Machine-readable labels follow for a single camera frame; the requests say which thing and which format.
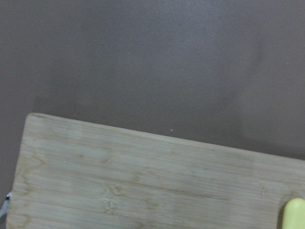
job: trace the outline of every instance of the light wood board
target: light wood board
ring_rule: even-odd
[[[44,114],[27,117],[9,229],[276,229],[305,162]]]

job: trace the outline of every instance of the shiny metal piece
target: shiny metal piece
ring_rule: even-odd
[[[6,196],[3,205],[0,209],[0,218],[2,218],[6,213],[8,213],[10,207],[10,197],[11,197],[11,192]]]

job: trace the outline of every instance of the gray surface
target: gray surface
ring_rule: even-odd
[[[305,158],[304,14],[301,0],[2,1],[0,195],[30,112]]]

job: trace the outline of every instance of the wood grain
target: wood grain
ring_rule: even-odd
[[[27,117],[9,229],[275,229],[305,162],[44,114]]]

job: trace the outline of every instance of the yellow object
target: yellow object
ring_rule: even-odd
[[[290,200],[284,209],[282,229],[305,229],[305,200]]]

